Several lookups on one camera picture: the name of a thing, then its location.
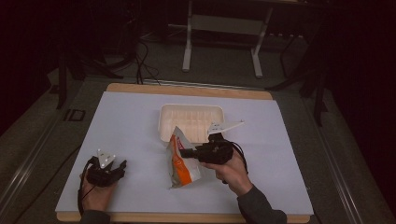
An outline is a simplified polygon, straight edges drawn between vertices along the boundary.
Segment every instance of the person's hand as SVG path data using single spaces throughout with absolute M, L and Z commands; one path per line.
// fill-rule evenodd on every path
M 105 212 L 108 204 L 110 203 L 113 191 L 117 186 L 117 182 L 109 187 L 100 188 L 90 184 L 84 176 L 84 182 L 82 184 L 82 206 L 84 211 L 96 210 Z
M 253 184 L 248 178 L 245 164 L 235 149 L 233 150 L 233 157 L 222 165 L 204 162 L 201 162 L 201 164 L 206 168 L 215 170 L 216 178 L 225 180 L 237 196 L 242 196 L 253 188 Z

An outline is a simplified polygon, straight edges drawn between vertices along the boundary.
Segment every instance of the forearm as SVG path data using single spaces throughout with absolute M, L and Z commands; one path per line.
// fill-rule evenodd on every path
M 105 212 L 87 210 L 81 217 L 79 224 L 108 224 L 110 223 L 110 216 Z
M 239 210 L 248 224 L 284 224 L 287 217 L 280 210 L 273 210 L 265 195 L 256 187 L 238 197 Z

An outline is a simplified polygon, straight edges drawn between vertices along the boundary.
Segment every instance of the orange stripe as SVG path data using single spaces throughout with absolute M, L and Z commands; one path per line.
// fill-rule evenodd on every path
M 181 185 L 187 185 L 192 182 L 191 177 L 190 177 L 190 172 L 187 169 L 186 165 L 184 164 L 184 161 L 177 155 L 176 150 L 177 148 L 177 141 L 175 138 L 175 135 L 172 134 L 171 141 L 173 142 L 173 157 L 172 157 L 172 163 L 174 164 L 174 167 L 176 168 L 178 178 L 180 179 Z

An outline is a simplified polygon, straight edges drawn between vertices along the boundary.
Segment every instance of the person's left hand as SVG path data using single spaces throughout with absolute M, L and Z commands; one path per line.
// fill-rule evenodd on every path
M 96 210 L 105 212 L 108 204 L 110 203 L 111 197 L 113 195 L 114 189 L 117 186 L 117 183 L 112 184 L 109 187 L 95 187 L 94 185 L 90 184 L 84 176 L 84 182 L 82 184 L 82 206 L 84 211 L 87 210 Z

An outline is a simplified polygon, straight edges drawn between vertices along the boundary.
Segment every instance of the floor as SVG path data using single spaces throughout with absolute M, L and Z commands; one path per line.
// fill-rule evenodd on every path
M 183 36 L 183 31 L 175 31 Z M 254 77 L 248 48 L 212 48 L 197 41 L 192 48 L 191 70 L 181 71 L 184 46 L 173 35 L 165 43 L 146 36 L 139 55 L 147 52 L 142 66 L 145 84 L 207 86 L 264 91 L 285 80 L 279 52 L 286 40 L 269 36 L 259 54 L 263 78 Z M 299 39 L 285 55 L 290 72 L 299 62 L 306 45 Z M 87 69 L 84 81 L 68 80 L 68 101 L 56 109 L 58 96 L 46 92 L 14 125 L 0 137 L 1 223 L 62 223 L 54 212 L 76 150 L 90 127 L 95 109 L 106 86 L 112 82 L 134 83 L 135 63 L 116 71 L 124 79 L 110 79 Z M 57 83 L 57 70 L 49 74 Z M 315 95 L 302 98 L 302 83 L 272 91 L 277 100 L 306 188 L 316 211 L 308 222 L 316 223 L 396 223 L 384 202 L 353 135 L 332 99 L 325 92 L 323 126 L 312 116 Z M 67 109 L 85 111 L 81 121 L 64 119 Z M 10 185 L 14 174 L 24 174 L 22 185 Z

